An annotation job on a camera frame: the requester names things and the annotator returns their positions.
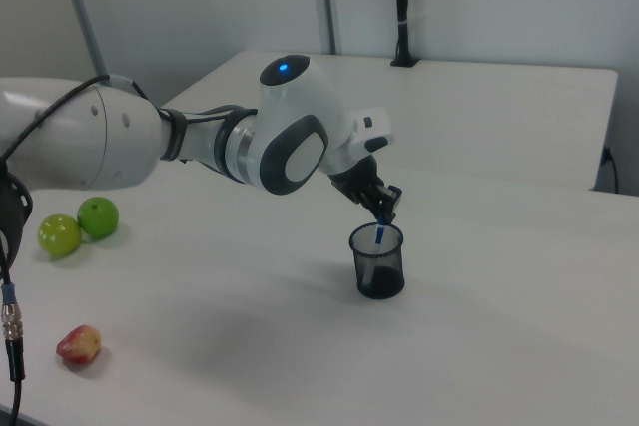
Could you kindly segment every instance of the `gray wall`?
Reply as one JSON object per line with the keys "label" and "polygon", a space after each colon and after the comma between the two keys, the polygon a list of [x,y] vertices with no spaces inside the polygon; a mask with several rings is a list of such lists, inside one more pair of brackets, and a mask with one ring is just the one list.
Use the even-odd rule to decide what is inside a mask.
{"label": "gray wall", "polygon": [[94,74],[71,0],[0,0],[0,77]]}
{"label": "gray wall", "polygon": [[[391,57],[396,41],[394,0],[330,0],[330,16],[325,0],[81,1],[92,49],[71,0],[0,0],[0,75],[86,78],[92,53],[163,104],[244,49],[329,53],[330,17],[339,54]],[[639,195],[639,0],[410,0],[409,18],[424,59],[619,72],[609,144]]]}

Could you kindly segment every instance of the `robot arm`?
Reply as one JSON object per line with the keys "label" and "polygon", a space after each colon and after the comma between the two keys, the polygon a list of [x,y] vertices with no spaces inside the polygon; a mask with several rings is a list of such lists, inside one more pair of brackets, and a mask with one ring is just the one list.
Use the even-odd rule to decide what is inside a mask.
{"label": "robot arm", "polygon": [[[384,186],[371,155],[393,140],[385,111],[345,109],[319,67],[305,56],[275,60],[262,71],[260,83],[258,110],[224,106],[200,114],[157,110],[143,98],[110,87],[87,88],[10,157],[10,180],[0,172],[0,183],[4,175],[9,186],[0,189],[0,204],[13,191],[22,192],[20,181],[30,190],[119,189],[143,181],[158,160],[181,160],[198,161],[275,195],[293,192],[319,169],[353,202],[391,223],[401,190]],[[0,79],[0,153],[76,86],[50,79]],[[25,203],[23,197],[20,206]],[[0,221],[5,242],[8,227],[2,222],[7,218]]]}

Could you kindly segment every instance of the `mesh cup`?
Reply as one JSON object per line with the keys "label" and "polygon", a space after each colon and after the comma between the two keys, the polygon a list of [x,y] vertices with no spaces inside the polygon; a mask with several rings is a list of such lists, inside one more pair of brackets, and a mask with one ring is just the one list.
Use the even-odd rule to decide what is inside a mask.
{"label": "mesh cup", "polygon": [[360,226],[350,236],[349,244],[355,260],[357,289],[372,299],[387,299],[404,287],[401,264],[403,233],[390,224],[383,229],[381,244],[377,244],[377,223]]}

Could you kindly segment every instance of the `desk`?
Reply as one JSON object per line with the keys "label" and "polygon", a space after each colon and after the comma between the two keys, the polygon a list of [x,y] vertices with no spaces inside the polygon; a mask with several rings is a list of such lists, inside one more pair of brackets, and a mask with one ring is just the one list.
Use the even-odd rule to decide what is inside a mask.
{"label": "desk", "polygon": [[[326,177],[273,197],[160,164],[107,195],[121,225],[52,263],[39,222],[92,195],[37,192],[12,269],[24,415],[36,424],[636,424],[639,200],[381,164],[404,188],[406,288],[355,288],[370,220]],[[103,334],[69,368],[58,341]],[[6,406],[13,389],[0,381]]]}

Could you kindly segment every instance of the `apple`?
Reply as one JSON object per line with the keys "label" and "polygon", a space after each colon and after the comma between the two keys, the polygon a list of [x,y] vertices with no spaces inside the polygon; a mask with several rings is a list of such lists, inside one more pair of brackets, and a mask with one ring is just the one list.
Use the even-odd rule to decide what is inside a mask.
{"label": "apple", "polygon": [[64,256],[74,251],[82,242],[78,223],[66,214],[52,214],[40,224],[38,242],[53,256]]}
{"label": "apple", "polygon": [[89,363],[102,345],[100,331],[88,324],[78,326],[58,343],[56,353],[71,363]]}
{"label": "apple", "polygon": [[91,238],[109,236],[118,227],[120,214],[113,202],[104,197],[92,197],[78,208],[78,224]]}

